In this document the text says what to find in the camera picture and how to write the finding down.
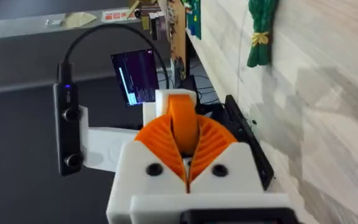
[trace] black cable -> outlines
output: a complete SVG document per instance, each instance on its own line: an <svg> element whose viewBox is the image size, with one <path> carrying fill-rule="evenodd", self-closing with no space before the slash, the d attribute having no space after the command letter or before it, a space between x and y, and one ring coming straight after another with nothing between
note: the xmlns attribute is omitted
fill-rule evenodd
<svg viewBox="0 0 358 224"><path fill-rule="evenodd" d="M206 78L206 79L209 80L209 78L208 78L208 77L205 77L204 75L195 75L194 77L203 77L203 78Z"/></svg>
<svg viewBox="0 0 358 224"><path fill-rule="evenodd" d="M197 90L197 92L198 92L198 94L200 95L200 101L201 101L201 99L203 98L203 94L202 94L200 91L198 91L198 90Z"/></svg>
<svg viewBox="0 0 358 224"><path fill-rule="evenodd" d="M195 68L195 67L197 67L198 65L201 65L201 62L198 63L198 64L196 64L196 65L194 65L194 66L192 66L192 67L190 67L190 70L193 69L193 68Z"/></svg>
<svg viewBox="0 0 358 224"><path fill-rule="evenodd" d="M206 92L206 93L202 93L202 94L210 94L210 93L215 93L215 91Z"/></svg>
<svg viewBox="0 0 358 224"><path fill-rule="evenodd" d="M169 78L169 80L171 80L171 82L172 82L172 88L175 88L171 77L172 77L172 76L169 76L168 78Z"/></svg>
<svg viewBox="0 0 358 224"><path fill-rule="evenodd" d="M213 102L215 102L215 101L217 101L217 100L219 100L219 99L216 99L216 100L213 100L213 101L209 101L209 102L205 102L205 103L203 103L203 104L213 103Z"/></svg>
<svg viewBox="0 0 358 224"><path fill-rule="evenodd" d="M208 89L208 88L214 88L214 87L210 86L210 87L204 87L204 88L197 88L197 90L205 90L205 89Z"/></svg>
<svg viewBox="0 0 358 224"><path fill-rule="evenodd" d="M87 36L89 36L90 34L99 31L99 30L103 30L103 29L112 29L112 28L122 28L122 29L126 29L129 30L135 34L137 34L139 37L141 37L143 40L145 40L150 47L152 48L152 50L155 52L158 60L161 63L161 67L165 76L165 85L166 88L169 89L169 81L168 81L168 72L167 72L167 68L165 67L165 64L162 60L162 57L160 55L160 53L157 51L157 48L154 46L154 44L143 34L141 33L141 31L132 28L130 26L124 25L124 24L118 24L118 23L110 23L110 24L102 24L93 28L88 29L87 31L85 31L83 34L81 34L79 37L77 37L73 43L71 43L71 45L69 46L69 48L67 49L67 52L65 54L65 59L63 61L64 66L69 67L68 65L70 64L70 56L72 55L75 47Z"/></svg>

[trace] computer screen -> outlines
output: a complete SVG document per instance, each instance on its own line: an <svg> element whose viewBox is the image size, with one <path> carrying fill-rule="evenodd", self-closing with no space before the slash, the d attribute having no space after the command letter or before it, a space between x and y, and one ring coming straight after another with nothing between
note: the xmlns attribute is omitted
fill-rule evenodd
<svg viewBox="0 0 358 224"><path fill-rule="evenodd" d="M127 106L155 101L158 89L153 50L138 50L111 56Z"/></svg>

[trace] wooden wall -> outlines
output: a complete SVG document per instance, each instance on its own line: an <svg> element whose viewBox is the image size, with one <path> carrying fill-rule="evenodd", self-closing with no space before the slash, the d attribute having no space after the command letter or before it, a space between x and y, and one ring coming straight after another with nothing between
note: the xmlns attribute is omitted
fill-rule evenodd
<svg viewBox="0 0 358 224"><path fill-rule="evenodd" d="M221 101L228 94L305 223L358 223L358 0L281 0L272 66L248 68L246 0L203 0L193 45Z"/></svg>

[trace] green ornament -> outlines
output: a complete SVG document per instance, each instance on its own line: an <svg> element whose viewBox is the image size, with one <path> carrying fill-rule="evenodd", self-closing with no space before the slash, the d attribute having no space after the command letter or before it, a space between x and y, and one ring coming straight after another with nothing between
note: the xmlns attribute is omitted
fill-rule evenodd
<svg viewBox="0 0 358 224"><path fill-rule="evenodd" d="M249 11L254 19L254 34L248 67L270 63L268 44L276 5L277 0L249 0Z"/></svg>

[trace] orange gear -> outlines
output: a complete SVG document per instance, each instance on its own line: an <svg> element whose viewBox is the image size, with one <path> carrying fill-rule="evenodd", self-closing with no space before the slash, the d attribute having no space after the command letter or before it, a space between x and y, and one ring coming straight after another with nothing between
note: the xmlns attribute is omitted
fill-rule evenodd
<svg viewBox="0 0 358 224"><path fill-rule="evenodd" d="M151 121L135 140L145 144L187 185L236 142L224 126L197 115L188 95L169 96L168 113ZM181 153L193 155L188 178Z"/></svg>

